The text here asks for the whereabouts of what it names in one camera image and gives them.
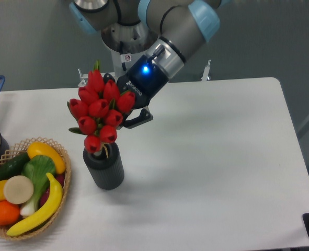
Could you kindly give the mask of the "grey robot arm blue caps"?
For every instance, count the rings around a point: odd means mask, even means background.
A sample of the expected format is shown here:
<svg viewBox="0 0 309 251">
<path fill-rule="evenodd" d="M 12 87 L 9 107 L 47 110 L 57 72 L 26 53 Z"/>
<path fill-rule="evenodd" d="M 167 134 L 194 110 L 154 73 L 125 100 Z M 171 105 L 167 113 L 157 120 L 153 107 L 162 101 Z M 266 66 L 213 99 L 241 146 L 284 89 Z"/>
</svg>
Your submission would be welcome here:
<svg viewBox="0 0 309 251">
<path fill-rule="evenodd" d="M 71 1 L 86 33 L 100 32 L 111 51 L 117 85 L 135 94 L 140 115 L 128 129 L 152 120 L 150 100 L 218 31 L 224 1 Z"/>
</svg>

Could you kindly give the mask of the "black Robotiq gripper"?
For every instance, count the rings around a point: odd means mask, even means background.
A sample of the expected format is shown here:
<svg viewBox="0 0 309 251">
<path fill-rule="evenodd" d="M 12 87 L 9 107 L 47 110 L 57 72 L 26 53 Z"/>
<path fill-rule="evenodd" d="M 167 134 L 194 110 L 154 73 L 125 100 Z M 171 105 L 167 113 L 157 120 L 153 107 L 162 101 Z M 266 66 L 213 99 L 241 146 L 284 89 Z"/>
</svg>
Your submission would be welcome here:
<svg viewBox="0 0 309 251">
<path fill-rule="evenodd" d="M 149 57 L 141 56 L 129 71 L 120 76 L 117 86 L 121 93 L 130 90 L 135 93 L 135 104 L 133 109 L 140 109 L 140 114 L 128 120 L 133 110 L 123 116 L 122 123 L 117 129 L 133 129 L 153 120 L 153 115 L 148 107 L 150 100 L 168 82 L 168 77 L 164 72 L 152 62 L 148 62 Z M 105 84 L 115 83 L 115 78 L 110 73 L 105 73 L 102 77 Z"/>
</svg>

